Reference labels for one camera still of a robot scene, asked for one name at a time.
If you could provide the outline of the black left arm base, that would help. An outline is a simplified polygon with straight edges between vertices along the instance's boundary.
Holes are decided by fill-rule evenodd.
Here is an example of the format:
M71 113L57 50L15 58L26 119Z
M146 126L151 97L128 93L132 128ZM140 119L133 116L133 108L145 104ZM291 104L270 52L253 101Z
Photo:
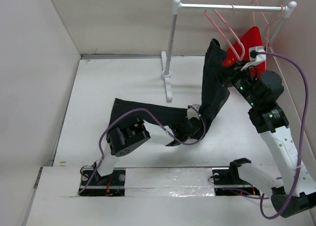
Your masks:
M79 195L87 197L121 197L125 196L126 169L114 169L109 175L101 177L98 173L88 183L93 174L93 167L85 165L80 169L81 180Z

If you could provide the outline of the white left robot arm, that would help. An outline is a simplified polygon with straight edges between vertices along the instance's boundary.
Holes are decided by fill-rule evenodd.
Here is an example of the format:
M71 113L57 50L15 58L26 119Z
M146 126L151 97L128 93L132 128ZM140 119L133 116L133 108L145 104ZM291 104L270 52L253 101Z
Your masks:
M179 124L165 125L152 113L135 109L123 114L104 131L99 139L101 157L93 164L93 179L100 185L110 180L115 161L153 139L166 147L191 146L200 142L207 128L200 114L184 118Z

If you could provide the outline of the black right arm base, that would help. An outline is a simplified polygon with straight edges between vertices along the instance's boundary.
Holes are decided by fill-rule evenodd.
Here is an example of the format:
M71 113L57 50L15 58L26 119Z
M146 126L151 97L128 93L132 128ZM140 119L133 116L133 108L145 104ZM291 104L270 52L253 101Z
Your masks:
M208 181L213 184L216 196L246 196L258 198L260 191L248 182L234 180L228 168L213 168Z

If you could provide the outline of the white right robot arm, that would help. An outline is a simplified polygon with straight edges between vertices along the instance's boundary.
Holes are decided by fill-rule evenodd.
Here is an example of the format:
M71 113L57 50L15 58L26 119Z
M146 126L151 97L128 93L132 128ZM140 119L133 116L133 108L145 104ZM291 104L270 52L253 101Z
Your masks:
M292 140L288 119L277 104L284 87L280 76L264 71L257 78L241 62L223 67L222 84L233 86L251 106L248 115L268 146L281 175L277 180L241 158L229 165L228 177L238 184L246 182L265 194L281 217L288 218L316 205L316 183L309 175Z

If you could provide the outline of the black denim trousers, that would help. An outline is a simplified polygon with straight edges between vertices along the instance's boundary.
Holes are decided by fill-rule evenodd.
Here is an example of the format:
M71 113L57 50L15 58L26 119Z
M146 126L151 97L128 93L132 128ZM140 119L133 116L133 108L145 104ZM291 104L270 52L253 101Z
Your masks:
M125 97L134 97L136 101L115 98L109 123L113 123L121 115L133 110L144 108L149 110L165 125L179 124L186 118L185 105L197 103L201 105L199 112L209 130L216 115L226 103L230 93L221 88L221 66L227 57L218 40L212 39L204 57L204 64L193 66L193 71L185 75L179 84L180 101L163 106L162 97L156 90L157 85L149 79L156 77L161 64L158 58L128 58L127 66L135 65L128 73L126 81L133 80L134 75L144 75L137 90L123 91Z

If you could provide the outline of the pink hanger holding shorts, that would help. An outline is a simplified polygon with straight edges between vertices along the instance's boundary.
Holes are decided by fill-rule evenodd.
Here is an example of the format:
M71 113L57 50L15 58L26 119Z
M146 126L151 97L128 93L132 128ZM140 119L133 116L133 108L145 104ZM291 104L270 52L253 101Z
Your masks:
M260 29L264 29L261 32L262 41L265 41L265 51L268 51L268 45L270 41L270 27L271 22L267 19L264 12L252 12L253 13L253 22L254 26L259 26Z

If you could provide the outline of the red shorts with stripes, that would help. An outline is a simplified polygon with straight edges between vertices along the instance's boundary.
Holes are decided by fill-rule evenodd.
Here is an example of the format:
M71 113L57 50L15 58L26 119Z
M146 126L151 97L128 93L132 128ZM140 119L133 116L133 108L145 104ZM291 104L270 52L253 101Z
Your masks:
M244 45L245 55L243 61L249 60L250 48L256 46L263 46L260 29L257 26L251 27L240 39L241 43ZM223 62L224 66L231 66L238 61L236 55L233 53L231 48L227 49L227 57ZM258 78L259 75L266 70L266 63L263 62L256 66L256 69L251 69L250 74L254 78Z

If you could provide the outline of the pink hanger at rack end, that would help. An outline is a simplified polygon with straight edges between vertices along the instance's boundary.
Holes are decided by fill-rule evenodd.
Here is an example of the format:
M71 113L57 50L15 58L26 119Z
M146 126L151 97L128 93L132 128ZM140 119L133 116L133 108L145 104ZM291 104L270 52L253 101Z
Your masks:
M270 42L270 29L271 29L271 26L282 17L282 15L284 14L284 9L282 8L281 12L279 13L279 16L276 17L273 21L270 21L270 22L267 20L265 14L263 12L261 12L261 14L262 14L267 26L268 26L267 27L267 36L266 36L266 50L267 50L269 42Z

